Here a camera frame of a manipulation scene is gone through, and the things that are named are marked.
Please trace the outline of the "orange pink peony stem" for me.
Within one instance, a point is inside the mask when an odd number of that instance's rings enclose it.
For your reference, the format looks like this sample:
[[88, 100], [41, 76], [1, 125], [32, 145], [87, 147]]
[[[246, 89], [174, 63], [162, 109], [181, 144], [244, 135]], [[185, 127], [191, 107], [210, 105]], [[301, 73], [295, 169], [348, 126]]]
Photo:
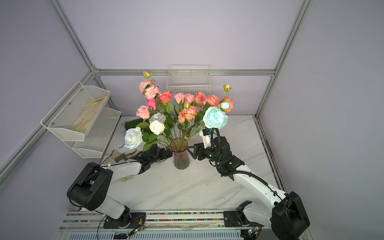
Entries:
[[230, 84], [226, 84], [223, 86], [224, 96], [220, 99], [216, 95], [205, 95], [206, 96], [206, 102], [210, 103], [212, 106], [217, 106], [220, 102], [223, 102], [225, 100], [232, 100], [227, 96], [227, 93], [231, 90]]

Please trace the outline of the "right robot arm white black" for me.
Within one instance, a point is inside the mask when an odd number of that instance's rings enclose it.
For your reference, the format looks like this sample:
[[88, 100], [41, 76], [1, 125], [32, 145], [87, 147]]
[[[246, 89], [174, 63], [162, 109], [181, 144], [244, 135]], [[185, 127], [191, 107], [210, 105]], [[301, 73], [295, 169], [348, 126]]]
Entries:
[[192, 158], [209, 160], [222, 177], [241, 184], [265, 206], [246, 200], [235, 211], [224, 213], [227, 227], [247, 227], [244, 239], [255, 240], [263, 228], [270, 228], [280, 240], [297, 240], [310, 226], [310, 220], [299, 195], [277, 189], [232, 154], [225, 137], [216, 137], [211, 144], [195, 144], [187, 148]]

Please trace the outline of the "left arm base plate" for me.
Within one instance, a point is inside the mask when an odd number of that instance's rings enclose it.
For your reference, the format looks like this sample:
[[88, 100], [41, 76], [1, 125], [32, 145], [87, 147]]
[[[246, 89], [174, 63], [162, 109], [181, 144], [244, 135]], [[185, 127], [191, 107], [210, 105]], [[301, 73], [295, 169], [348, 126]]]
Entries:
[[104, 229], [137, 229], [145, 224], [147, 214], [144, 212], [123, 214], [119, 219], [107, 217]]

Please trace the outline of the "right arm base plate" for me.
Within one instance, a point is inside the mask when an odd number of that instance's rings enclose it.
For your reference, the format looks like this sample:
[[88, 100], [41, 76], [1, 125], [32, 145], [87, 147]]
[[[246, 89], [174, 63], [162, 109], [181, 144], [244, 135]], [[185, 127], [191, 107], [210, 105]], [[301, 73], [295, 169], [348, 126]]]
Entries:
[[244, 214], [246, 206], [251, 204], [252, 201], [244, 201], [240, 204], [235, 211], [224, 211], [224, 225], [226, 228], [230, 227], [259, 227], [262, 226], [257, 222], [250, 222]]

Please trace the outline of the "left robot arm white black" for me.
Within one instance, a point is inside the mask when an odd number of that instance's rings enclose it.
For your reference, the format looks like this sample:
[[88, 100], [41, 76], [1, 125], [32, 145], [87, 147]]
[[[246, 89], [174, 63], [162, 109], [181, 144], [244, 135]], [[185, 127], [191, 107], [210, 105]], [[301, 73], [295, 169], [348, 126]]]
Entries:
[[133, 156], [133, 160], [99, 165], [87, 164], [67, 191], [71, 204], [95, 211], [107, 216], [107, 220], [118, 228], [125, 228], [131, 222], [137, 222], [130, 213], [129, 207], [108, 196], [108, 190], [113, 181], [125, 177], [143, 174], [151, 165], [167, 160], [173, 152], [167, 148], [159, 148], [154, 144], [147, 151], [141, 151]]

